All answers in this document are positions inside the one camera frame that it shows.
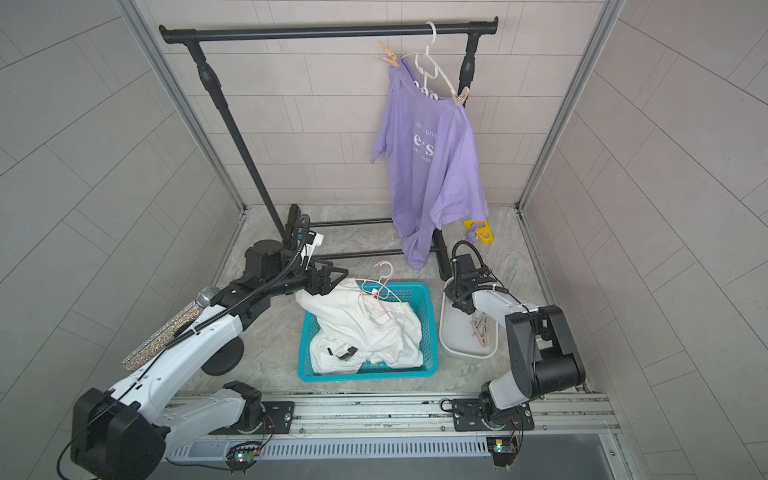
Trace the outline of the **pink wire hanger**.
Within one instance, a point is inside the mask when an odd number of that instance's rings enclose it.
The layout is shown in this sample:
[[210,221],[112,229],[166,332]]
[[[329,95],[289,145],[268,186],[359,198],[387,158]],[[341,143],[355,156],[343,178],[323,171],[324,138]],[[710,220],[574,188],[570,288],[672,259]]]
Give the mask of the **pink wire hanger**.
[[389,296],[390,290],[388,288],[388,282],[394,274],[394,266],[388,260],[381,260],[375,264],[375,267],[376,268],[387,267],[388,271],[384,275],[381,275],[376,281],[371,279],[362,279],[359,281],[359,284],[367,295],[371,296],[376,300],[379,307],[386,315],[387,320],[390,321],[393,319],[393,316],[390,313],[390,311],[387,309],[387,307],[384,305],[381,295],[385,294],[386,297]]

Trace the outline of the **white garment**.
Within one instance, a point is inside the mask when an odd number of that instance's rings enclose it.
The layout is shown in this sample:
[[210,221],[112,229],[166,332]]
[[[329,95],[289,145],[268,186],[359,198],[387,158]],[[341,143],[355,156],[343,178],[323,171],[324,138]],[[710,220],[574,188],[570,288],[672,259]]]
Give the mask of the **white garment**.
[[354,278],[326,295],[300,290],[294,298],[318,322],[309,343],[314,373],[356,374],[367,362],[393,369],[423,365],[421,321],[408,303],[368,293]]

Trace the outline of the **purple t-shirt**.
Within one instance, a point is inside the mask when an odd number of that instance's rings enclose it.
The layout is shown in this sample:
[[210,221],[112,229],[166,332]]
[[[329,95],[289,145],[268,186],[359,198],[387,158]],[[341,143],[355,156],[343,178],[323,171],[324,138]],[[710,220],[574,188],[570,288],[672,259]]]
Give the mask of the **purple t-shirt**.
[[392,220],[408,265],[420,270],[436,230],[459,220],[483,221],[488,205],[465,108],[450,97],[424,93],[408,60],[398,63],[389,68],[387,105],[371,161],[385,158]]

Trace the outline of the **pink clothespin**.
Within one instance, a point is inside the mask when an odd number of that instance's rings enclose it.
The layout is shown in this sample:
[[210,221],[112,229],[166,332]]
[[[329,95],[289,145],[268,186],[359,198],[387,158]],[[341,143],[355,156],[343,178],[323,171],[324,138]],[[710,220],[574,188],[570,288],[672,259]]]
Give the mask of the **pink clothespin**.
[[470,93],[469,87],[465,86],[457,95],[453,97],[454,104],[457,107],[463,106],[469,97],[469,93]]

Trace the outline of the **beige clothespin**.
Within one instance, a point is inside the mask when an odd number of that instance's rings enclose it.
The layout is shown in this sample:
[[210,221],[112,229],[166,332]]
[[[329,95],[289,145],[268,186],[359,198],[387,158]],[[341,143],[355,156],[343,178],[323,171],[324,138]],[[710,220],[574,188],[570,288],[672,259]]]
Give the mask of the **beige clothespin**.
[[382,61],[394,68],[400,68],[401,64],[398,61],[398,56],[386,45],[384,41],[379,42],[379,46],[384,51]]

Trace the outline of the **white plastic hanger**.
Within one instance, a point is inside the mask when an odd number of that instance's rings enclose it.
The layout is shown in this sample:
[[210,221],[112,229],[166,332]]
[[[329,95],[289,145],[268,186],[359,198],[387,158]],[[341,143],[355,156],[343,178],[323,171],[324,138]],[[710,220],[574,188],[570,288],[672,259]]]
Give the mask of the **white plastic hanger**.
[[422,52],[409,52],[405,55],[402,55],[401,59],[408,58],[408,62],[413,64],[413,67],[421,76],[421,80],[416,81],[416,84],[423,95],[430,99],[438,100],[439,95],[430,89],[429,81],[442,80],[448,87],[450,98],[456,105],[458,105],[459,97],[456,88],[438,61],[430,54],[430,49],[435,44],[437,39],[437,27],[432,21],[427,21],[426,24],[431,29],[431,41],[424,47]]

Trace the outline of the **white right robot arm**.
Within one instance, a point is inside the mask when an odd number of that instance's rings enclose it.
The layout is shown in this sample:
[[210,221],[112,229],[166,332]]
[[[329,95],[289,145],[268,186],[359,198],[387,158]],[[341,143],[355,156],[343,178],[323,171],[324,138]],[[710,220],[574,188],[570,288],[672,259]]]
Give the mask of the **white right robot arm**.
[[450,307],[470,321],[486,317],[506,332],[509,370],[481,389],[484,422],[498,428],[521,405],[584,383],[586,370],[560,307],[518,300],[467,240],[454,244],[450,264],[444,288]]

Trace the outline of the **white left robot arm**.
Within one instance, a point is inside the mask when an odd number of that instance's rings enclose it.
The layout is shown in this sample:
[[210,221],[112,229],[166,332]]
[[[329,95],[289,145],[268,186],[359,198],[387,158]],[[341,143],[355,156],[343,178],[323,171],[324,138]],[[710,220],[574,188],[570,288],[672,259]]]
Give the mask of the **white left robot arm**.
[[288,244],[260,240],[248,248],[240,278],[201,291],[127,357],[126,378],[75,402],[65,454],[98,479],[146,479],[167,454],[201,436],[264,427],[262,394],[241,381],[180,407],[169,403],[197,371],[218,376],[234,369],[244,354],[242,333],[273,297],[299,290],[326,295],[347,276],[313,261],[321,243],[320,234],[308,232]]

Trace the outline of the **white plastic clothespin tray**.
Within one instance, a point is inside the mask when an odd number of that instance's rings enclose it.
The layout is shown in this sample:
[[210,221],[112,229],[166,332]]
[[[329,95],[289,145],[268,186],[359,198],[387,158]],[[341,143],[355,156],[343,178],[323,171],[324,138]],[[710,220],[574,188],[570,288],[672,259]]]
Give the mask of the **white plastic clothespin tray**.
[[443,295],[438,326],[441,346],[450,354],[484,360],[498,350],[499,325],[487,314],[476,311],[468,315]]

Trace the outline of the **silver microphone head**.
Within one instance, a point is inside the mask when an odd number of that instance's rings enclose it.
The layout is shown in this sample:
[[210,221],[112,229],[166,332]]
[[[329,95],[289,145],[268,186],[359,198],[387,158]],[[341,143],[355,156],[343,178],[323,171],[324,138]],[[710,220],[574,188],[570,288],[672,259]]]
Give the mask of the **silver microphone head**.
[[220,289],[215,286],[207,286],[201,289],[195,297],[195,304],[202,308],[208,308],[213,299],[219,294]]

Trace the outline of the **black round base stand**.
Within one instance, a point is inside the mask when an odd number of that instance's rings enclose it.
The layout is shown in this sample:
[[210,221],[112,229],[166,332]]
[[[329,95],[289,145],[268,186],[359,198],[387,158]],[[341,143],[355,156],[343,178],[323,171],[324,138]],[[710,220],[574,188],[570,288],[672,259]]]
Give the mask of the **black round base stand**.
[[201,367],[209,376],[223,376],[232,371],[243,358],[245,344],[236,337],[216,351]]

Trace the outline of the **right circuit board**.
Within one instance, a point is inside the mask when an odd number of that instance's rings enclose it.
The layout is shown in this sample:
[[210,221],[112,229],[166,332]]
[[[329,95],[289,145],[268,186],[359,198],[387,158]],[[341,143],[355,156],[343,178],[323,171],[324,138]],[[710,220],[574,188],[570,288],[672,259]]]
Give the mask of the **right circuit board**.
[[487,450],[495,467],[511,467],[520,452],[520,442],[514,436],[487,437]]

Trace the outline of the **circuit board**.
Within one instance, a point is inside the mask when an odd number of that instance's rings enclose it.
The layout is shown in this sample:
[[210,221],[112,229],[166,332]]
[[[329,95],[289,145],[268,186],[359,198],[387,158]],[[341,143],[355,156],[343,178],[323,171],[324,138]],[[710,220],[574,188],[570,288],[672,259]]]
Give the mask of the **circuit board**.
[[254,466],[260,457],[263,444],[258,441],[243,442],[232,446],[225,455],[225,463],[232,474],[242,473]]
[[487,437],[487,450],[495,467],[511,467],[520,452],[520,442],[514,436]]

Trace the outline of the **left circuit board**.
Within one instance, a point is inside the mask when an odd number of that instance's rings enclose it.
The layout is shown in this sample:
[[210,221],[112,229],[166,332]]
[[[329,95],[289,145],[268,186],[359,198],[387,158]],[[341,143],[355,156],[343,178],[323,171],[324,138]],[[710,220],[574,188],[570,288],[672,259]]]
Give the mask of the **left circuit board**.
[[254,466],[260,457],[263,444],[258,441],[243,442],[232,446],[225,455],[225,463],[232,474],[242,473]]

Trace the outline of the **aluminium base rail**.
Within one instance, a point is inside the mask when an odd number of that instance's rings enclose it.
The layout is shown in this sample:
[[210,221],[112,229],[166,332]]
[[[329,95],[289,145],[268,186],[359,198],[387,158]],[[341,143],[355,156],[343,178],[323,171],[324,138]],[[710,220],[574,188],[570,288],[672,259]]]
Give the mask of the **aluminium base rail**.
[[263,444],[259,460],[490,457],[487,437],[514,436],[520,450],[546,437],[596,440],[616,455],[621,429],[603,394],[551,394],[518,407],[503,427],[490,427],[478,402],[459,394],[267,395],[268,418],[255,431],[217,427],[177,440],[162,459],[176,465],[220,465],[234,445]]

